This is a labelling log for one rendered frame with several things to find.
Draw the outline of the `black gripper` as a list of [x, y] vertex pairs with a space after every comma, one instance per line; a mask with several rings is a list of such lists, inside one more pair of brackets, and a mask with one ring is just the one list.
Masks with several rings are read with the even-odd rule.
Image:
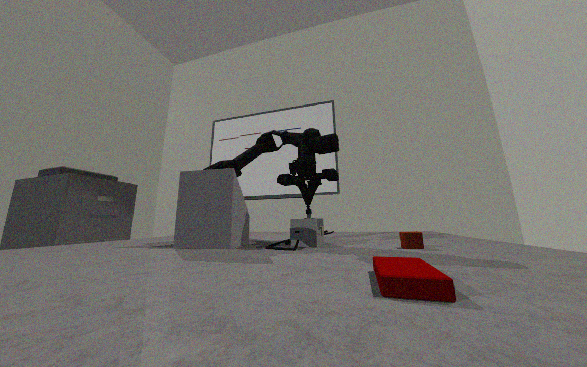
[[[322, 185], [322, 183], [320, 183], [320, 179], [327, 179], [328, 181], [338, 181], [339, 176], [338, 172], [336, 172], [335, 169], [323, 169], [322, 173], [316, 173], [316, 156], [313, 154], [305, 153], [299, 155], [297, 161], [303, 161], [303, 158], [305, 158], [306, 156], [313, 157], [314, 167], [311, 168], [311, 173], [297, 172], [298, 176], [292, 176], [290, 174], [280, 174], [279, 177], [277, 177], [277, 183], [284, 186], [298, 186], [304, 199], [305, 205], [307, 206], [308, 203], [308, 206], [310, 206], [318, 186]], [[305, 184], [305, 181], [307, 181], [308, 185]]]

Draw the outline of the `brown cube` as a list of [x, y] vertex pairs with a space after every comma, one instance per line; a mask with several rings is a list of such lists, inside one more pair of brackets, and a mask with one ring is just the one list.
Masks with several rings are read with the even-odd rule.
[[400, 232], [401, 248], [424, 249], [422, 232]]

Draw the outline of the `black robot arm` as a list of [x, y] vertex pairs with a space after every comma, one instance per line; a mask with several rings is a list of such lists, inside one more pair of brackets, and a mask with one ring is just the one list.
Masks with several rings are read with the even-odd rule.
[[[282, 144], [279, 147], [276, 147], [272, 134], [280, 136]], [[237, 177], [239, 177], [242, 174], [241, 169], [257, 156], [262, 153], [277, 151], [286, 144], [298, 147], [298, 156], [305, 153], [323, 155], [339, 151], [339, 138], [336, 133], [320, 136], [320, 131], [316, 128], [308, 128], [302, 133], [287, 132], [287, 130], [285, 132], [276, 132], [272, 130], [261, 134], [254, 146], [236, 156], [233, 160], [218, 161], [203, 170], [234, 168]], [[306, 156], [303, 161], [293, 160], [293, 163], [289, 163], [292, 176], [295, 176], [297, 172], [311, 173], [312, 167], [314, 167], [312, 156]]]

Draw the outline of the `red block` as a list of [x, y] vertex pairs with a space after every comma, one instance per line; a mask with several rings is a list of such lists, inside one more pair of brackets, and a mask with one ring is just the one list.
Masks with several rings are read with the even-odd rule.
[[455, 303], [452, 278], [421, 258], [373, 256], [373, 271], [382, 297]]

